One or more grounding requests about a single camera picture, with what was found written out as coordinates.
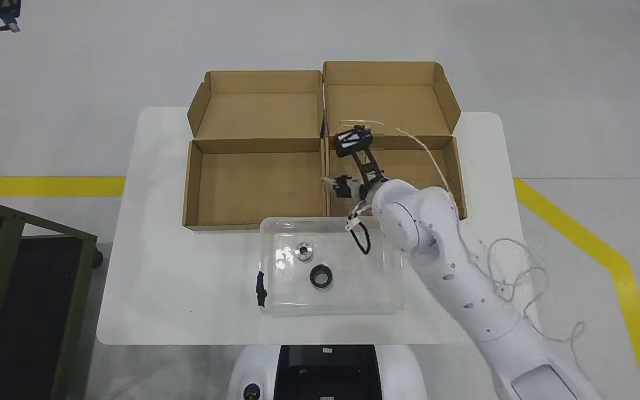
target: cardboard box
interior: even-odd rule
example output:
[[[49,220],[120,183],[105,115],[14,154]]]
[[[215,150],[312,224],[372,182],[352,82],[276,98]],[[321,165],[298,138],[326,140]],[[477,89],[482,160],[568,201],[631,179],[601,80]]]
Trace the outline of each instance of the cardboard box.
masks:
[[[320,71],[208,72],[188,112],[183,225],[327,215]]]
[[[348,129],[343,120],[373,120],[373,155],[390,178],[418,188],[444,187],[428,154],[395,128],[416,136],[431,150],[466,218],[462,175],[453,130],[460,107],[434,62],[329,61],[324,64],[324,94],[329,131],[329,176],[360,176],[352,157],[335,155],[335,135]],[[330,215],[344,216],[352,202],[330,197]]]

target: yellow floor line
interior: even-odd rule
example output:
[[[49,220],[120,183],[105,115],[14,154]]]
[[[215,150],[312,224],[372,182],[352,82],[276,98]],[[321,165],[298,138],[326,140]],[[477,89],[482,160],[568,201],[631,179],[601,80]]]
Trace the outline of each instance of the yellow floor line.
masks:
[[[635,352],[636,363],[640,366],[640,290],[633,276],[631,264],[522,180],[514,179],[514,185],[516,196],[522,205],[609,271]]]
[[[0,197],[119,197],[123,176],[0,176]]]

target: transparent plastic box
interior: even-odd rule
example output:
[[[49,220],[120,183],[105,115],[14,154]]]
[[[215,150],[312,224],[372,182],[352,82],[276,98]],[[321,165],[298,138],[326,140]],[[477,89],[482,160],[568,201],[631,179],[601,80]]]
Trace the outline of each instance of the transparent plastic box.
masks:
[[[374,218],[363,218],[371,239],[364,255],[345,218],[267,218],[260,225],[261,265],[267,291],[264,312],[273,315],[390,314],[402,309],[401,253],[384,245]],[[357,228],[360,242],[365,237]],[[309,261],[296,249],[308,244]],[[326,288],[312,285],[311,271],[318,265],[331,270]],[[320,282],[326,282],[326,276]]]

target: black panel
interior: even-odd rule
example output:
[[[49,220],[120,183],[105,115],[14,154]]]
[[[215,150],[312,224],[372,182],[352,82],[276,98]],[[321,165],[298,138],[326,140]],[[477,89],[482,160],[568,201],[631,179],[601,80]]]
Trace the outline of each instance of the black panel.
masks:
[[[275,400],[382,400],[374,346],[282,346]]]
[[[48,399],[65,333],[82,240],[20,241],[0,307],[0,398]]]

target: black cable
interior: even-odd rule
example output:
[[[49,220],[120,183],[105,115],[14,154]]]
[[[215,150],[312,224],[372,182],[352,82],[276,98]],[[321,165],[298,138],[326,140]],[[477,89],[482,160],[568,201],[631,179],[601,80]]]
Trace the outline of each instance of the black cable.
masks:
[[[369,230],[367,229],[366,226],[364,226],[362,222],[358,223],[358,225],[362,228],[362,231],[364,232],[364,237],[367,240],[367,247],[364,248],[362,246],[362,244],[360,243],[360,240],[358,239],[358,236],[356,236],[356,233],[353,229],[351,230],[351,236],[353,236],[353,240],[356,241],[356,245],[358,245],[358,248],[360,249],[362,254],[367,255],[371,251],[371,239],[369,239]]]

